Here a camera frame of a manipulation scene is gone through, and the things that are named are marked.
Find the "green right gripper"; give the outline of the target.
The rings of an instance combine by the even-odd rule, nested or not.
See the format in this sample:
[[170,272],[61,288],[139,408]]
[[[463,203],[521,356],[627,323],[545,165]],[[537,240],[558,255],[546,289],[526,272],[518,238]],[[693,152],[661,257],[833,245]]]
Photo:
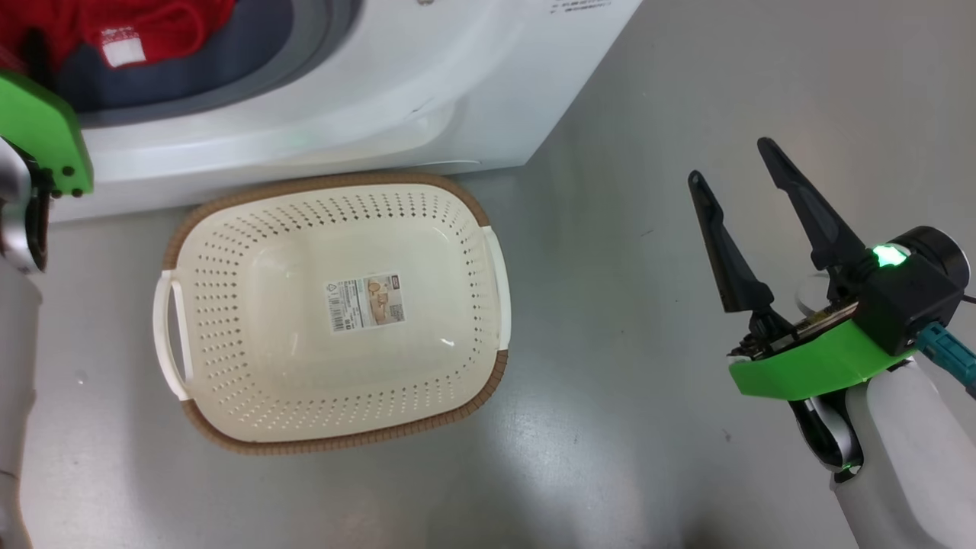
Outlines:
[[[775,187],[788,195],[801,220],[816,270],[839,277],[860,262],[867,247],[812,181],[770,136],[761,136],[756,145]],[[690,172],[688,188],[723,310],[769,310],[772,292],[726,230],[723,208],[701,172]],[[896,364],[900,357],[882,350],[854,323],[854,310],[851,303],[815,313],[796,330],[798,340],[788,338],[768,354],[730,355],[729,372],[740,393],[799,402],[866,382]]]

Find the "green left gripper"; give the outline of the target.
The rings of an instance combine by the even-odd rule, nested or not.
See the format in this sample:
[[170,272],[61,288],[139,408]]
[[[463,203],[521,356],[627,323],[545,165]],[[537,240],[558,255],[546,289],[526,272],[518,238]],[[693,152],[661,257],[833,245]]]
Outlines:
[[60,194],[94,191],[94,170],[75,111],[27,76],[1,73],[1,134],[52,178]]

